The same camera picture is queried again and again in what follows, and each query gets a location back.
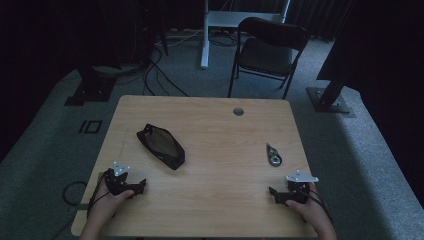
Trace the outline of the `white desk frame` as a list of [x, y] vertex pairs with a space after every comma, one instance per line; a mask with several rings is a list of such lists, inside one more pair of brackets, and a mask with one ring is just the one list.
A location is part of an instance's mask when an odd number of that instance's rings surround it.
[[291, 0], [284, 0], [282, 10], [279, 13], [259, 13], [259, 12], [239, 12], [239, 11], [212, 11], [209, 9], [209, 0], [204, 0], [204, 26], [203, 26], [203, 46], [200, 60], [200, 67], [207, 69], [209, 65], [209, 28], [224, 27], [234, 28], [247, 17], [259, 17], [266, 20], [284, 23], [287, 19]]

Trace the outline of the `person's right hand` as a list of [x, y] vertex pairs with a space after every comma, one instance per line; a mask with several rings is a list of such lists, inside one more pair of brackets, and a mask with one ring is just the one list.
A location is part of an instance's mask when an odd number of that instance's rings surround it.
[[286, 204], [297, 213], [299, 213], [308, 223], [310, 220], [324, 220], [329, 219], [326, 211], [321, 206], [322, 202], [317, 194], [317, 189], [313, 183], [310, 186], [310, 198], [305, 204], [298, 203], [293, 200], [287, 200]]

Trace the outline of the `person's left hand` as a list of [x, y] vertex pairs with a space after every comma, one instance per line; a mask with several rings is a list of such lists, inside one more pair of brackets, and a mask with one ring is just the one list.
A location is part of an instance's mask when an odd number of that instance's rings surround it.
[[87, 223], [93, 226], [103, 226], [114, 215], [118, 207], [133, 194], [132, 190], [126, 190], [118, 195], [113, 195], [102, 181], [94, 197]]

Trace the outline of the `black folding chair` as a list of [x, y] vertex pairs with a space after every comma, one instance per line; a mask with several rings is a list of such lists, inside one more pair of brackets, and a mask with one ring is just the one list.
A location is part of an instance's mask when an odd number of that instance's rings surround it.
[[227, 96], [232, 94], [234, 80], [244, 72], [279, 80], [279, 88], [285, 87], [285, 99], [309, 38], [300, 26], [259, 17], [242, 20], [237, 27], [237, 48]]

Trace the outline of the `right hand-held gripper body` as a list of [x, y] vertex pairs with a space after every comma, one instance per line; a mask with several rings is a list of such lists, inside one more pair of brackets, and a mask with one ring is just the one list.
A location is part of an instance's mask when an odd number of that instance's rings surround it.
[[280, 202], [285, 204], [287, 200], [293, 200], [305, 204], [310, 192], [309, 184], [318, 182], [319, 178], [297, 170], [294, 174], [287, 176], [286, 180], [288, 192], [279, 194]]

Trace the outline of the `black stand with base plate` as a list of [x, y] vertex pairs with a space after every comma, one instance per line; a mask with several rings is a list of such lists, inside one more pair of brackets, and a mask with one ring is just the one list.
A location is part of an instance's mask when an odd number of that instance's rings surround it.
[[333, 80], [325, 88], [307, 87], [306, 91], [314, 110], [322, 113], [340, 113], [345, 118], [355, 118], [353, 109], [347, 106], [341, 95], [344, 86], [344, 81]]
[[81, 82], [74, 94], [65, 101], [65, 106], [83, 106], [86, 102], [108, 102], [116, 78], [102, 77], [91, 66], [77, 68]]

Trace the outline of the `black mesh pouch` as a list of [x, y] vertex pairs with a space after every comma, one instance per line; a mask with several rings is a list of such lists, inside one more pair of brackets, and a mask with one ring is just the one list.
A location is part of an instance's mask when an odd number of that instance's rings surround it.
[[168, 130], [146, 124], [136, 136], [151, 154], [170, 169], [177, 170], [185, 162], [185, 150]]

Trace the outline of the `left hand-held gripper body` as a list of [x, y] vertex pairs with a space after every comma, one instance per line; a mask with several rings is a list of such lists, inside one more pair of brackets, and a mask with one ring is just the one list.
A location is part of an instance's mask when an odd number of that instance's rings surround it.
[[105, 171], [106, 187], [114, 196], [119, 195], [127, 190], [133, 191], [140, 189], [138, 184], [128, 184], [126, 182], [129, 169], [129, 166], [114, 162], [112, 167]]

